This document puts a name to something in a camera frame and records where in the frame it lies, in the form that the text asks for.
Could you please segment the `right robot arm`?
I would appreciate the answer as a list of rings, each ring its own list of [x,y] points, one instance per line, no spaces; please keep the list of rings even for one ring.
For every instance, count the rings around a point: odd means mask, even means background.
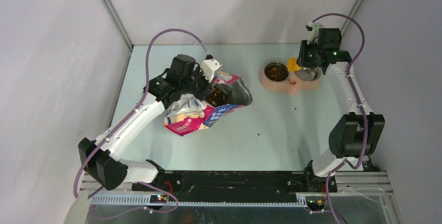
[[[363,158],[377,147],[385,118],[366,102],[353,70],[355,58],[340,48],[340,29],[324,28],[319,23],[306,29],[310,35],[301,41],[296,63],[301,68],[318,68],[328,78],[342,113],[329,134],[328,149],[303,171],[304,187],[316,192],[323,185],[329,186],[331,177],[343,166],[362,166]]]

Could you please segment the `pink double bowl stand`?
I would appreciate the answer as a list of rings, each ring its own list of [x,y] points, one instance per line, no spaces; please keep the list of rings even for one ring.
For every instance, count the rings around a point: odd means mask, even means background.
[[[322,76],[317,81],[304,82],[294,72],[289,72],[285,64],[277,61],[267,63],[260,71],[260,83],[265,89],[289,95],[296,95],[300,91],[315,90],[321,81]]]

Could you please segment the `yellow plastic scoop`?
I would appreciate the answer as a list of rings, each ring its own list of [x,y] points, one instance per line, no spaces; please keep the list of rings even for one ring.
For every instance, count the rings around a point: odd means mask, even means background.
[[[298,59],[294,57],[287,61],[286,66],[289,72],[296,72],[301,70],[302,67],[298,65],[297,60]]]

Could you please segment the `colourful pet food bag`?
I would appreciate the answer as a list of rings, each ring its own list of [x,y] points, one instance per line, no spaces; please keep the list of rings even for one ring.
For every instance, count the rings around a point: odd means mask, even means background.
[[[252,103],[250,90],[240,76],[219,71],[215,75],[213,91],[203,99],[185,94],[165,111],[164,126],[184,136],[208,129],[221,117]]]

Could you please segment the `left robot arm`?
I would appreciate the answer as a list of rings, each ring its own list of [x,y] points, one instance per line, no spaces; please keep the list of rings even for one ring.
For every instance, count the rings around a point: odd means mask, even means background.
[[[152,191],[162,189],[165,177],[152,162],[124,160],[122,155],[135,137],[182,95],[202,99],[209,94],[221,67],[211,55],[200,64],[188,55],[174,57],[169,68],[148,81],[135,105],[116,124],[94,140],[79,142],[81,171],[108,191],[127,182],[144,182]]]

